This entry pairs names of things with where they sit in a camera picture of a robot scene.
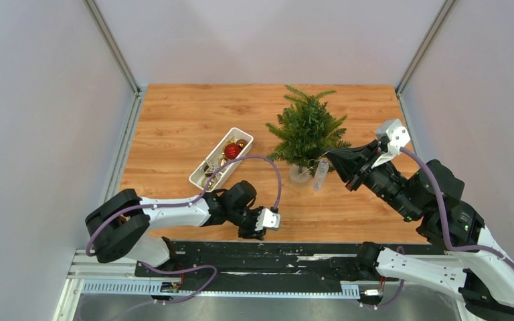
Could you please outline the clear battery box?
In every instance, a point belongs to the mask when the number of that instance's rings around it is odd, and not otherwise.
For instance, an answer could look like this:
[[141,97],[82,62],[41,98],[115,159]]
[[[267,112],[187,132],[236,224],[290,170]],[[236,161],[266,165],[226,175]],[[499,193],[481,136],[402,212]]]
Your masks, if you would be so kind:
[[326,158],[322,158],[317,165],[315,175],[313,178],[313,190],[320,191],[329,172],[329,161]]

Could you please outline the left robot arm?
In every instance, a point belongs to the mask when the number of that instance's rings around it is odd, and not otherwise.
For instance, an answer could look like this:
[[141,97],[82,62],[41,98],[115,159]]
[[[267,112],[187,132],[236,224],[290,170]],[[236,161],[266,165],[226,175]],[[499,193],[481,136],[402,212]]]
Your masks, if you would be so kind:
[[167,238],[151,237],[149,231],[229,222],[240,238],[262,239],[269,229],[279,228],[280,215],[276,207],[255,207],[255,200],[256,189],[248,181],[184,199],[150,199],[125,189],[85,218],[90,235],[86,254],[99,263],[133,259],[169,277],[178,267],[175,251]]

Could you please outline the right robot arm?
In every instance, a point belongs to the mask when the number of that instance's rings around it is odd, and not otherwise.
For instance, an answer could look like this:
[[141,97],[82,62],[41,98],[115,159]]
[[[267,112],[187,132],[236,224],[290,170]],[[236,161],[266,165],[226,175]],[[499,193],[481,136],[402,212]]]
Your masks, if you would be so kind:
[[450,296],[483,320],[514,320],[514,261],[484,219],[462,200],[463,181],[436,159],[420,161],[419,170],[406,178],[391,162],[378,163],[384,152],[383,144],[374,140],[330,149],[325,157],[346,189],[367,187],[404,221],[419,221],[417,233],[457,259],[459,266],[431,263],[366,241],[346,267],[348,277],[412,282]]

